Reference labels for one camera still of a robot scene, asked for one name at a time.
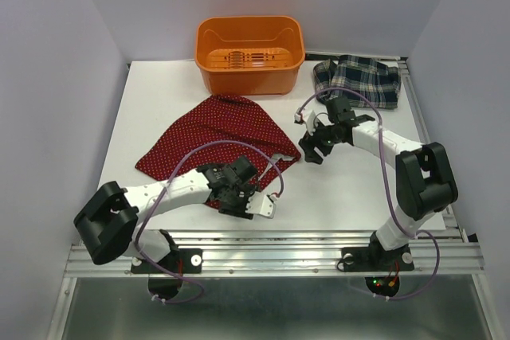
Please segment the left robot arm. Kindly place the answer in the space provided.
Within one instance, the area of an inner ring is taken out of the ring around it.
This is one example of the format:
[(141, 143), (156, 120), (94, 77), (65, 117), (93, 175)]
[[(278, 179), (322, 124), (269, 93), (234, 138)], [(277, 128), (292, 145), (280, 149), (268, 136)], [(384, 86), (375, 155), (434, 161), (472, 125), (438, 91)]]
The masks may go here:
[(257, 191), (251, 179), (257, 169), (241, 156), (231, 164), (207, 164), (176, 177), (171, 183), (154, 182), (122, 188), (103, 184), (74, 218), (92, 262), (103, 265), (120, 256), (147, 254), (159, 271), (170, 271), (178, 253), (163, 230), (147, 229), (144, 220), (188, 205), (215, 202), (218, 212), (244, 219), (272, 217), (275, 204)]

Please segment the red polka dot skirt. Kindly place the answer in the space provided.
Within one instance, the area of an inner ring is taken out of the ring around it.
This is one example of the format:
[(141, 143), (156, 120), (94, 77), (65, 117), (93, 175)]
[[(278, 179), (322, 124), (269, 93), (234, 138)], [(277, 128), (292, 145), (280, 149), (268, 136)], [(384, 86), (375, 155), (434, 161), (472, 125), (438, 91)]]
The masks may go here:
[(284, 130), (256, 102), (242, 96), (210, 96), (177, 118), (135, 168), (156, 181), (166, 181), (179, 162), (183, 175), (206, 164), (226, 164), (245, 156), (257, 169), (251, 183), (266, 189), (301, 158)]

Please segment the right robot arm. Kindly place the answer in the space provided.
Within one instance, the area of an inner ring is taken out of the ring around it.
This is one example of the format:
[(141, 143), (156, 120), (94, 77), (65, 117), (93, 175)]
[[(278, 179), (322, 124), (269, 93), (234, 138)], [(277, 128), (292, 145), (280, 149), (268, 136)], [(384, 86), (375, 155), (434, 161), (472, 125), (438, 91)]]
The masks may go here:
[(356, 115), (346, 97), (326, 103), (328, 123), (301, 107), (294, 115), (306, 127), (299, 145), (306, 162), (321, 164), (336, 144), (347, 143), (376, 156), (383, 169), (395, 171), (397, 201), (390, 218), (371, 234), (365, 247), (342, 248), (342, 272), (384, 272), (394, 266), (414, 268), (409, 243), (435, 213), (458, 199), (457, 185), (445, 148), (403, 138), (383, 128), (380, 115)]

